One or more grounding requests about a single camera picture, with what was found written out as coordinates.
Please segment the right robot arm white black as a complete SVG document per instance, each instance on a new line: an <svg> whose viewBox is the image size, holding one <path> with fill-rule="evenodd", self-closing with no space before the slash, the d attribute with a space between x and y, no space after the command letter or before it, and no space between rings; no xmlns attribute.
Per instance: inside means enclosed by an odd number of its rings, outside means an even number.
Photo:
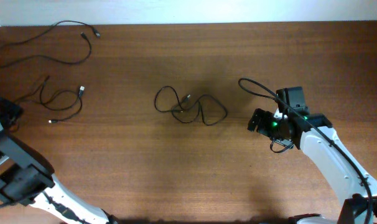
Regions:
<svg viewBox="0 0 377 224"><path fill-rule="evenodd" d="M283 88L270 97L275 112L258 108L248 130L268 137L283 151L302 151L331 186L342 209L337 223L372 223L377 218L377 180L343 145L323 114L311 114L302 87Z"/></svg>

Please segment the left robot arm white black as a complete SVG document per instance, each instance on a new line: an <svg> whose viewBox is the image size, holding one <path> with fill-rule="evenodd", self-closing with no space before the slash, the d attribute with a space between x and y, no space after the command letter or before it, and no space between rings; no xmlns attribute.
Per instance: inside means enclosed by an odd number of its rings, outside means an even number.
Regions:
<svg viewBox="0 0 377 224"><path fill-rule="evenodd" d="M115 216L69 191L45 157L9 132L21 113L19 106L0 98L0 208L31 206L64 223L119 223Z"/></svg>

